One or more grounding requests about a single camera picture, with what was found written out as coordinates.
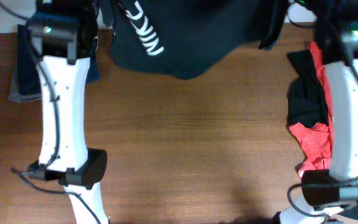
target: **pile of clothes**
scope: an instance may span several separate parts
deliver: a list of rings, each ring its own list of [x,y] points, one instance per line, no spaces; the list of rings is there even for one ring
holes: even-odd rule
[[[288,94],[289,131],[296,137],[306,160],[298,175],[307,170],[329,169],[334,144],[333,98],[323,64],[323,53],[312,42],[308,50],[288,54],[299,74]],[[340,215],[358,220],[358,206]]]

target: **white wall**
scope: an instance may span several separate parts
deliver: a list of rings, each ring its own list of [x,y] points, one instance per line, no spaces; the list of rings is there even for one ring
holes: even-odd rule
[[[35,11],[35,0],[1,0],[13,11],[25,16],[31,16]],[[311,22],[314,21],[314,15],[299,5],[291,7],[289,13],[291,19],[295,22]],[[99,24],[102,24],[101,17],[98,19]],[[22,21],[13,18],[9,14],[0,9],[0,33],[15,32],[16,24]]]

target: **white background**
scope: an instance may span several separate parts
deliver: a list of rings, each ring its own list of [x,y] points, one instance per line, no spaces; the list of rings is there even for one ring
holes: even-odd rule
[[[30,17],[35,11],[35,0],[1,0],[13,11]],[[290,10],[290,17],[295,22],[311,22],[314,21],[314,15],[302,8],[299,5],[295,5]],[[9,14],[0,9],[0,33],[15,32],[16,24],[22,23],[22,21],[13,18]]]

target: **red cloth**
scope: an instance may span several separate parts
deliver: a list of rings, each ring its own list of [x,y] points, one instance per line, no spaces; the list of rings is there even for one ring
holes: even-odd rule
[[[304,127],[301,123],[290,126],[290,132],[296,137],[307,157],[307,160],[304,161],[301,169],[298,171],[298,175],[301,178],[306,170],[329,169],[334,144],[333,98],[323,65],[323,53],[318,48],[316,42],[312,42],[308,48],[313,56],[317,79],[324,89],[328,107],[329,126],[321,123],[316,123],[311,129]]]

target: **wooden table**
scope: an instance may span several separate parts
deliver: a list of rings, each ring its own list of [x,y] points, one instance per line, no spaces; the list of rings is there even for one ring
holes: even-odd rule
[[[285,26],[273,50],[239,47],[188,81],[115,66],[111,34],[99,34],[102,80],[86,87],[85,132],[89,147],[108,152],[102,191],[113,223],[270,218],[289,206],[304,155],[286,127],[297,77],[286,53],[303,50],[310,31]],[[68,197],[36,192],[9,171],[36,160],[42,142],[40,102],[7,101],[16,42],[0,34],[0,223],[74,223]]]

